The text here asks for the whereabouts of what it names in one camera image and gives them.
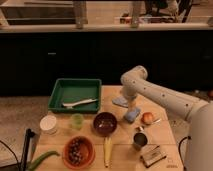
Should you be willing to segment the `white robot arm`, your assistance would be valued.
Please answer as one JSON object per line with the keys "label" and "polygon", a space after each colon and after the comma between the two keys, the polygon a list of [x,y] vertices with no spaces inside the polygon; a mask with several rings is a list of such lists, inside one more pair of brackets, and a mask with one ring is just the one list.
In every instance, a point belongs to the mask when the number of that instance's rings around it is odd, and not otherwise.
{"label": "white robot arm", "polygon": [[120,78],[123,97],[132,102],[140,94],[188,121],[185,171],[213,171],[213,101],[153,84],[147,76],[141,65],[125,72]]}

